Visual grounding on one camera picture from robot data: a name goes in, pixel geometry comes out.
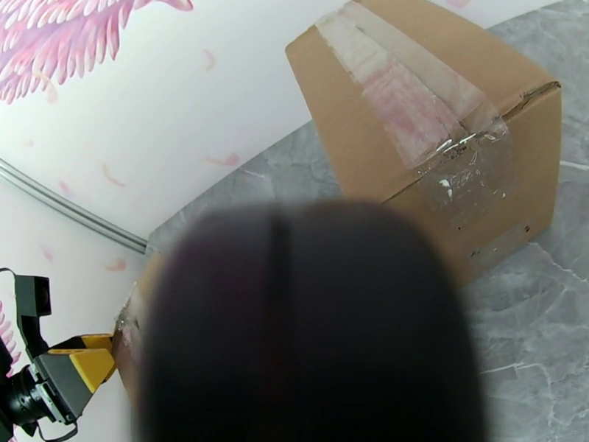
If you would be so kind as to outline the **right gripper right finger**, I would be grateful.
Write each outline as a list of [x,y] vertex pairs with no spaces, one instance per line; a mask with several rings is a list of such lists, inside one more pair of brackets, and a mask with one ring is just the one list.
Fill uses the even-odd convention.
[[367,203],[285,212],[294,441],[483,441],[465,313],[432,245]]

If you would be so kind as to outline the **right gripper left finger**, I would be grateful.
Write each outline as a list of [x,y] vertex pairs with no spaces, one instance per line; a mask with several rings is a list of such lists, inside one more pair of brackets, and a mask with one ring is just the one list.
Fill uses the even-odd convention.
[[141,441],[260,441],[278,210],[205,217],[166,257],[141,345]]

